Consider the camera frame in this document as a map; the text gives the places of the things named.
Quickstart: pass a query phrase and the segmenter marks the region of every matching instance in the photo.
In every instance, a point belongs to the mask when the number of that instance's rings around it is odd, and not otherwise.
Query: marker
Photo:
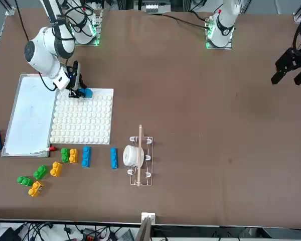
[[[52,151],[55,151],[55,150],[57,150],[57,147],[48,147],[48,148],[44,148],[44,149],[42,149],[40,151],[37,151],[37,152],[32,152],[30,154],[31,155],[33,155],[33,154],[40,154],[40,153],[44,153],[44,152],[52,152]]]

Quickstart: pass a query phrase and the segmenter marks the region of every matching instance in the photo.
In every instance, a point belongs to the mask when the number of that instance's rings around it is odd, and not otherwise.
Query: robotic arm
[[[37,36],[26,44],[25,58],[33,68],[47,75],[60,90],[69,89],[69,97],[78,98],[84,96],[78,88],[86,88],[81,79],[80,64],[75,61],[73,67],[64,66],[58,56],[69,59],[75,50],[75,40],[81,44],[89,43],[95,37],[94,27],[79,0],[59,1],[62,6],[70,8],[66,14],[62,13],[58,0],[40,0],[51,26],[41,28]],[[73,34],[67,25],[66,16],[74,29]]]
[[[229,43],[240,10],[239,0],[223,0],[221,11],[213,16],[214,27],[208,36],[216,47],[222,48]]]

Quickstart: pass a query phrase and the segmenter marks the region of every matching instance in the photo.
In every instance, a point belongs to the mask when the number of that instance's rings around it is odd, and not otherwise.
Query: table
[[[24,9],[30,38],[48,18]],[[191,13],[174,16],[202,24]],[[290,73],[272,86],[275,61],[291,45],[292,16],[240,15],[233,50],[205,49],[201,29],[137,11],[110,11],[98,47],[76,47],[85,83],[114,88],[111,145],[92,147],[90,169],[64,165],[31,198],[18,183],[49,158],[2,158],[0,218],[260,225],[301,228],[301,86]],[[0,131],[6,135],[24,59],[18,15],[0,42]],[[142,124],[153,136],[152,187],[129,184],[122,152]],[[59,145],[59,147],[82,146]],[[119,169],[110,167],[118,147]]]

